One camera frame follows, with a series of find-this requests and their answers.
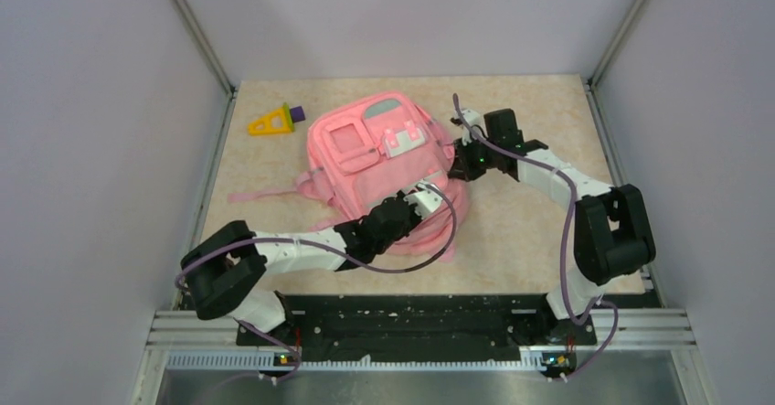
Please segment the pink student backpack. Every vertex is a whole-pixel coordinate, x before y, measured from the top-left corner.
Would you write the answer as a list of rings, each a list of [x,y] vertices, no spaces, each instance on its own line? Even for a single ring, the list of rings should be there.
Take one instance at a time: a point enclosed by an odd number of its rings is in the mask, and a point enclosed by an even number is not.
[[[291,191],[335,208],[342,220],[364,216],[389,195],[431,182],[450,201],[389,249],[394,255],[453,254],[448,239],[469,209],[466,185],[450,179],[453,138],[398,91],[386,91],[323,114],[307,132],[308,171]]]

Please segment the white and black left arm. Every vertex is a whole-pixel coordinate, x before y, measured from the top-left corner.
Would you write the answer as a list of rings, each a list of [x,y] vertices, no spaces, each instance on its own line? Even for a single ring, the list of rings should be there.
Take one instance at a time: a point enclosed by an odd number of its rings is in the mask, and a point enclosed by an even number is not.
[[[255,232],[243,220],[232,221],[181,260],[176,284],[188,290],[198,319],[230,317],[281,344],[292,335],[291,311],[278,292],[260,288],[262,277],[369,265],[440,203],[429,190],[399,192],[361,218],[304,233]]]

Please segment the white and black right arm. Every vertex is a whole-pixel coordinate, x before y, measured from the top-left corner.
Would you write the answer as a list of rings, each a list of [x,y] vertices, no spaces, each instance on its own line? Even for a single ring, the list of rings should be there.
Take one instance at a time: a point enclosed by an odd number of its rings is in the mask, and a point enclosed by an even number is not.
[[[547,293],[548,310],[536,318],[536,331],[559,343],[581,324],[609,283],[652,262],[656,247],[638,187],[614,186],[588,176],[539,140],[526,140],[515,112],[480,114],[456,108],[461,126],[449,176],[471,182],[496,169],[531,186],[565,209],[560,241],[560,280]]]

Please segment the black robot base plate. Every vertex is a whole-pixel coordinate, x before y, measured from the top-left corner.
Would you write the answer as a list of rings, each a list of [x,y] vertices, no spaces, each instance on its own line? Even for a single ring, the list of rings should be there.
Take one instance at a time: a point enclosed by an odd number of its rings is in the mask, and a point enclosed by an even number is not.
[[[272,336],[305,363],[516,361],[529,346],[595,346],[594,325],[557,320],[537,294],[288,295]]]

